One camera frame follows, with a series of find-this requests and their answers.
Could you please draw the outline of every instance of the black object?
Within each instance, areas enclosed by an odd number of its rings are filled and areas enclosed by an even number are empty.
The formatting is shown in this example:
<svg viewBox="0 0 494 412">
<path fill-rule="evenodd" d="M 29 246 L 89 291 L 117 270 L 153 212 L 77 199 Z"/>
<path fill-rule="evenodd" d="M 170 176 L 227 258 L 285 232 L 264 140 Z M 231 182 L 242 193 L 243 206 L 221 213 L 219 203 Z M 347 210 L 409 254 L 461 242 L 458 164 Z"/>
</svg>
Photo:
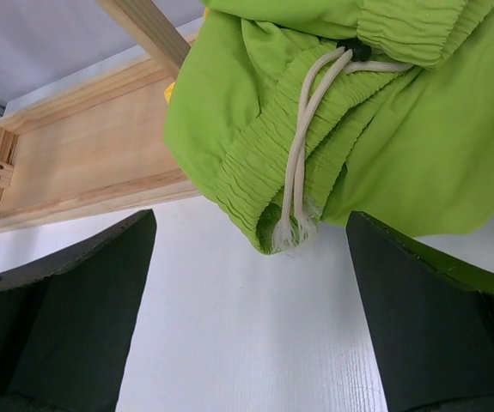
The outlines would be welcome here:
<svg viewBox="0 0 494 412">
<path fill-rule="evenodd" d="M 494 410 L 494 293 L 469 282 L 494 274 L 363 213 L 346 230 L 389 411 Z"/>
<path fill-rule="evenodd" d="M 0 274 L 0 404 L 115 410 L 155 232 L 138 212 Z"/>
<path fill-rule="evenodd" d="M 337 43 L 337 47 L 344 47 L 346 50 L 353 52 L 354 62 L 367 62 L 373 54 L 370 45 L 364 44 L 360 39 L 344 39 Z"/>
</svg>

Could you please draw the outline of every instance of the green clothing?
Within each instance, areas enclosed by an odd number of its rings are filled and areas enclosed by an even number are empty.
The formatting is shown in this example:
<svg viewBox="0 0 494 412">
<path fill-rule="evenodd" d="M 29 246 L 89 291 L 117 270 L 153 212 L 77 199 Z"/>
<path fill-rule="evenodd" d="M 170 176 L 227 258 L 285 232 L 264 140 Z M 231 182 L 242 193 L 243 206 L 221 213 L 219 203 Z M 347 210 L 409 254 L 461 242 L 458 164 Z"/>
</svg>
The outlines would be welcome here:
<svg viewBox="0 0 494 412">
<path fill-rule="evenodd" d="M 494 0 L 205 2 L 165 142 L 254 247 L 272 252 L 302 82 L 337 39 L 416 67 L 341 74 L 327 91 L 306 145 L 319 218 L 362 210 L 420 236 L 494 214 Z"/>
</svg>

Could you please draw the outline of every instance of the yellow object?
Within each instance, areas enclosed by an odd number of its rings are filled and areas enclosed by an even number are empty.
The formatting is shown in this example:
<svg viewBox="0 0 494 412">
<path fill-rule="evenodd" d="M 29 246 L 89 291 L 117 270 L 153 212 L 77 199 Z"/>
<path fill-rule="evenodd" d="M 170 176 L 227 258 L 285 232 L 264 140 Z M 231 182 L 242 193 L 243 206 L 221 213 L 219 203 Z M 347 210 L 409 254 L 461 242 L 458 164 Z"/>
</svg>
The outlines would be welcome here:
<svg viewBox="0 0 494 412">
<path fill-rule="evenodd" d="M 209 9 L 204 9 L 203 19 L 206 19 L 206 16 L 208 14 L 209 14 Z M 176 82 L 172 82 L 170 86 L 168 86 L 164 91 L 164 100 L 166 100 L 167 103 L 170 103 L 170 96 L 172 96 L 172 92 L 174 91 L 174 84 L 176 84 Z"/>
</svg>

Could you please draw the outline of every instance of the wooden rack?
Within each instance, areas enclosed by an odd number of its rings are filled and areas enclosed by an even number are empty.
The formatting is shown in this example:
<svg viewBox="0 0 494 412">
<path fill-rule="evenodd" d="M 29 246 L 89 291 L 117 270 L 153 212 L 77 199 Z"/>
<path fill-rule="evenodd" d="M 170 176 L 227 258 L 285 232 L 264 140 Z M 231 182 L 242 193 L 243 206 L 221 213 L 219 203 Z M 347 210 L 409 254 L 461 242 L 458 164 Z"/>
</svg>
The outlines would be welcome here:
<svg viewBox="0 0 494 412">
<path fill-rule="evenodd" d="M 0 232 L 197 195 L 162 142 L 189 44 L 151 0 L 96 0 L 148 55 L 0 118 Z"/>
</svg>

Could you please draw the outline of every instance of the white drawstring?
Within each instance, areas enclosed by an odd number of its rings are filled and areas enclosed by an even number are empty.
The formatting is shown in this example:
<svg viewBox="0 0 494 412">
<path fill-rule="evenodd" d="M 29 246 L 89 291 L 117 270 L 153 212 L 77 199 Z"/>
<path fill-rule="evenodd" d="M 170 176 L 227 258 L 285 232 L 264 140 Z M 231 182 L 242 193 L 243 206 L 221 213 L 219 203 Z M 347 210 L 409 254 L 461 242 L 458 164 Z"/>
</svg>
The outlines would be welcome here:
<svg viewBox="0 0 494 412">
<path fill-rule="evenodd" d="M 317 107 L 323 96 L 325 96 L 326 91 L 331 87 L 334 79 L 341 71 L 345 74 L 356 71 L 401 72 L 412 67 L 411 64 L 404 63 L 352 62 L 352 59 L 352 50 L 339 47 L 319 58 L 304 78 L 298 101 L 296 133 L 290 146 L 289 159 L 287 160 L 285 172 L 281 218 L 273 231 L 273 251 L 285 251 L 296 245 L 300 245 L 316 231 L 313 221 L 315 211 L 312 211 L 310 215 L 307 215 L 304 211 L 306 132 L 314 118 Z M 315 89 L 311 98 L 309 98 L 309 90 L 312 87 L 315 77 L 332 60 L 336 61 L 331 65 L 327 73 L 325 73 L 319 86 Z M 292 222 L 290 221 L 290 209 L 292 206 L 294 206 L 294 217 L 298 227 L 297 235 L 295 235 Z"/>
</svg>

